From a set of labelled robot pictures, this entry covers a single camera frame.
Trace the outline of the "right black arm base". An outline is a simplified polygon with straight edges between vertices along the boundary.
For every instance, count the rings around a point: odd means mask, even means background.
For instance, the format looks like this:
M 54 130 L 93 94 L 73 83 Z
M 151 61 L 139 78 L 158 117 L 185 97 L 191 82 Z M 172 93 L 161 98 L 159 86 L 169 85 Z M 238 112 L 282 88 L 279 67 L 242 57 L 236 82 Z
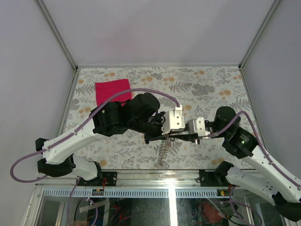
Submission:
M 214 171 L 199 169 L 199 177 L 196 178 L 196 182 L 199 183 L 201 187 L 229 186 L 230 184 L 226 176 L 232 167 L 234 167 L 233 164 L 223 161 Z

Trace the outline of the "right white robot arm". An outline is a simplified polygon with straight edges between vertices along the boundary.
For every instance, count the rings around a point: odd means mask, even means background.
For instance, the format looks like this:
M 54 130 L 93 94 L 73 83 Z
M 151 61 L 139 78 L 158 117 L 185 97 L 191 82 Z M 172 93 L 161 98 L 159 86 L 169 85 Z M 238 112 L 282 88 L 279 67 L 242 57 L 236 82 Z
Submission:
M 182 107 L 167 112 L 163 135 L 198 143 L 201 139 L 223 138 L 223 148 L 246 162 L 264 178 L 243 173 L 233 164 L 223 161 L 215 170 L 215 182 L 244 188 L 268 201 L 286 219 L 301 219 L 301 180 L 281 165 L 262 145 L 256 132 L 240 127 L 240 115 L 229 106 L 219 107 L 213 121 L 203 117 L 185 121 Z

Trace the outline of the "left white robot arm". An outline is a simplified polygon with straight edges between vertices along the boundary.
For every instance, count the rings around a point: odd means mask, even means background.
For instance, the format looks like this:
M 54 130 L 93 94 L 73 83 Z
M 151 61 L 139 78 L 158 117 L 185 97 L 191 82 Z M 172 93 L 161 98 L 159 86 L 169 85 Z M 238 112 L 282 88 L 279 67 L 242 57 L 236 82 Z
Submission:
M 75 175 L 93 186 L 101 184 L 100 164 L 75 153 L 95 141 L 122 135 L 127 130 L 142 133 L 147 140 L 161 138 L 166 113 L 159 109 L 158 99 L 149 92 L 123 102 L 108 102 L 100 110 L 93 109 L 84 122 L 64 134 L 52 140 L 36 140 L 37 148 L 46 149 L 37 162 L 38 172 L 54 178 Z

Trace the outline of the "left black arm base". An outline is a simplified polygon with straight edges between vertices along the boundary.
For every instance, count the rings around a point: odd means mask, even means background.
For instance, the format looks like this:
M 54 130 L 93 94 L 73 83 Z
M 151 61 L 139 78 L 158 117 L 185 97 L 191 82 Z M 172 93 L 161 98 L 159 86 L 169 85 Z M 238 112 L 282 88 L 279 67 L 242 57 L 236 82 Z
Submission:
M 100 187 L 115 187 L 117 185 L 118 173 L 115 171 L 103 172 L 103 178 L 97 179 L 94 186 Z

